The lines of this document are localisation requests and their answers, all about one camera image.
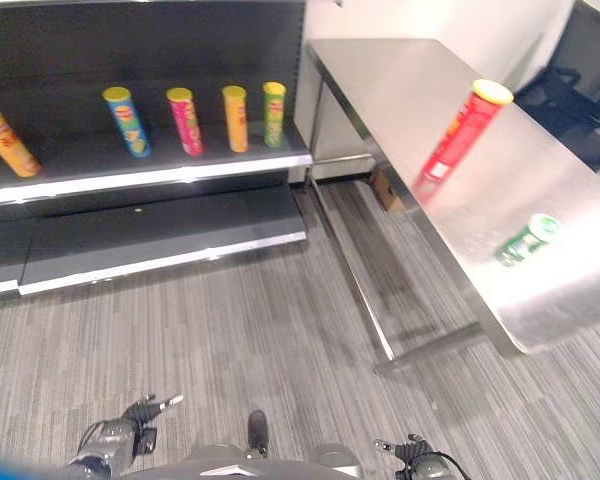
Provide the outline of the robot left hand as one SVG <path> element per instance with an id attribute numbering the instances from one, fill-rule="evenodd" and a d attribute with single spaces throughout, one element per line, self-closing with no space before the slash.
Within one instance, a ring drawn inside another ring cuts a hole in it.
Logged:
<path id="1" fill-rule="evenodd" d="M 135 422 L 138 427 L 143 427 L 164 410 L 176 406 L 183 400 L 183 394 L 176 394 L 162 401 L 157 401 L 155 394 L 145 394 L 138 401 L 131 404 L 124 411 L 122 417 Z"/>

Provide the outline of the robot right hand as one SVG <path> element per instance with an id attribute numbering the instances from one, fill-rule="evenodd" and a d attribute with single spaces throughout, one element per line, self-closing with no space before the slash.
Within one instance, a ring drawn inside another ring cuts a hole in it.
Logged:
<path id="1" fill-rule="evenodd" d="M 409 434 L 406 443 L 396 444 L 388 440 L 374 439 L 372 445 L 377 451 L 393 455 L 405 464 L 411 464 L 432 452 L 429 443 L 416 434 Z"/>

